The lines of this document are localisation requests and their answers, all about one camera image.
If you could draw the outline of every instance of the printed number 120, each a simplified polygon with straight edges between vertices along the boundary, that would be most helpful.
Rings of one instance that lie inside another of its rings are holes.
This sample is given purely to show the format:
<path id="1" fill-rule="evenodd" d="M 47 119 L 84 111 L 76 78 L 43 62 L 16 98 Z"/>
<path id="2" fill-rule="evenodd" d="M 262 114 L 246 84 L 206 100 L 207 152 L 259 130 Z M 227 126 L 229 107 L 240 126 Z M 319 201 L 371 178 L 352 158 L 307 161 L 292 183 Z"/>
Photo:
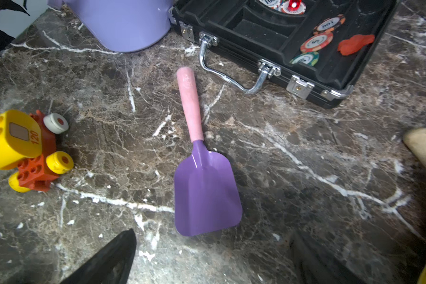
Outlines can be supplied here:
<path id="1" fill-rule="evenodd" d="M 35 131 L 30 131 L 30 139 L 32 140 L 33 144 L 39 144 L 40 143 L 40 139 L 38 138 L 38 133 L 36 133 Z"/>

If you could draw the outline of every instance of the toy wheel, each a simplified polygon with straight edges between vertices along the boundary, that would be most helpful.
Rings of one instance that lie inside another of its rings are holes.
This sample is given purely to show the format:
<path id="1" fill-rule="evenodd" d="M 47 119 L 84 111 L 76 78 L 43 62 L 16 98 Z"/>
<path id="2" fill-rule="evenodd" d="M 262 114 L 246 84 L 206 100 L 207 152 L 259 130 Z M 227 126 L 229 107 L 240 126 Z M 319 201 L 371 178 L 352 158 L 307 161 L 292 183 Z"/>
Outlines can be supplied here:
<path id="1" fill-rule="evenodd" d="M 63 151 L 57 151 L 47 156 L 46 164 L 52 172 L 58 174 L 66 173 L 74 167 L 73 158 Z"/>
<path id="2" fill-rule="evenodd" d="M 13 189 L 16 190 L 17 192 L 27 192 L 30 191 L 29 188 L 23 187 L 19 185 L 19 180 L 17 179 L 17 176 L 19 175 L 19 172 L 17 173 L 13 173 L 9 179 L 8 179 L 8 184 L 9 186 Z"/>
<path id="3" fill-rule="evenodd" d="M 60 134 L 68 130 L 69 125 L 64 117 L 57 113 L 51 113 L 43 118 L 44 125 L 52 133 Z"/>

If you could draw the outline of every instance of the orange clay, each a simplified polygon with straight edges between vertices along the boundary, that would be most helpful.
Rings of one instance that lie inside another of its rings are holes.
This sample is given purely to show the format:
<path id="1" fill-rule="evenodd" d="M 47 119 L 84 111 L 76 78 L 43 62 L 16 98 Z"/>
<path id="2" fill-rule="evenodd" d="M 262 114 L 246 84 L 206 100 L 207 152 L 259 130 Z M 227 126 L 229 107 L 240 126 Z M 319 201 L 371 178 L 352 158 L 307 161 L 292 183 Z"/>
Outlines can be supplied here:
<path id="1" fill-rule="evenodd" d="M 30 116 L 38 123 L 41 128 L 41 145 L 43 152 L 35 158 L 25 158 L 19 161 L 19 186 L 26 187 L 31 190 L 48 191 L 50 183 L 59 177 L 58 174 L 52 172 L 46 164 L 46 157 L 57 151 L 55 144 L 55 134 L 46 128 L 43 122 L 45 115 L 41 111 Z"/>
<path id="2" fill-rule="evenodd" d="M 358 52 L 363 46 L 373 43 L 375 40 L 374 35 L 354 35 L 348 40 L 343 40 L 337 46 L 337 50 L 343 56 L 354 54 Z"/>

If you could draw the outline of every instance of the chrome latch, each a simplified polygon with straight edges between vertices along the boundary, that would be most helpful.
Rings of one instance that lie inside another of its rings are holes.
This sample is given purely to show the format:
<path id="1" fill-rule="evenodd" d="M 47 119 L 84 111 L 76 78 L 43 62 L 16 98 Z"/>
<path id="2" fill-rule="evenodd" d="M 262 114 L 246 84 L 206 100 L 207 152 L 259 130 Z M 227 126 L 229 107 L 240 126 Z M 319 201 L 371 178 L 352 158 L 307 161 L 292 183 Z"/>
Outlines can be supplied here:
<path id="1" fill-rule="evenodd" d="M 281 67 L 268 60 L 261 59 L 257 62 L 257 65 L 259 66 L 259 72 L 261 72 L 264 67 L 270 68 L 270 72 L 268 73 L 269 79 L 273 77 L 273 75 L 275 75 L 276 77 L 281 75 Z"/>
<path id="2" fill-rule="evenodd" d="M 313 83 L 306 82 L 301 80 L 300 77 L 292 75 L 286 90 L 302 99 L 306 99 L 313 88 Z"/>
<path id="3" fill-rule="evenodd" d="M 202 44 L 202 39 L 204 37 L 208 41 L 209 47 L 211 47 L 212 45 L 213 46 L 217 46 L 217 44 L 219 43 L 219 38 L 217 38 L 217 37 L 215 37 L 213 35 L 207 34 L 204 31 L 201 31 L 199 33 L 199 44 Z"/>
<path id="4" fill-rule="evenodd" d="M 176 25 L 177 24 L 177 20 L 173 17 L 172 11 L 173 11 L 174 7 L 170 8 L 169 11 L 167 11 L 167 14 L 169 16 L 169 20 L 172 24 Z"/>
<path id="5" fill-rule="evenodd" d="M 180 21 L 180 29 L 182 30 L 182 37 L 190 42 L 194 42 L 193 26 L 189 26 Z"/>

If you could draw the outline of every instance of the lego duplo toy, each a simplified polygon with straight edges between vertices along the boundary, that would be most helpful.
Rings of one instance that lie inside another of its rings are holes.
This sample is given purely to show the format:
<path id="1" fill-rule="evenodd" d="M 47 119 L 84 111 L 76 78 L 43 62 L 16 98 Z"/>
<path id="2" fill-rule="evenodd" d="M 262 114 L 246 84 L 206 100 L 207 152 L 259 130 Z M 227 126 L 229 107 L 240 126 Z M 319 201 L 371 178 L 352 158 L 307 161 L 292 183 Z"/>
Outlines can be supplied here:
<path id="1" fill-rule="evenodd" d="M 8 180 L 12 189 L 48 191 L 53 180 L 73 168 L 71 156 L 57 151 L 55 144 L 55 134 L 66 130 L 68 122 L 57 113 L 0 114 L 0 169 L 18 168 Z"/>

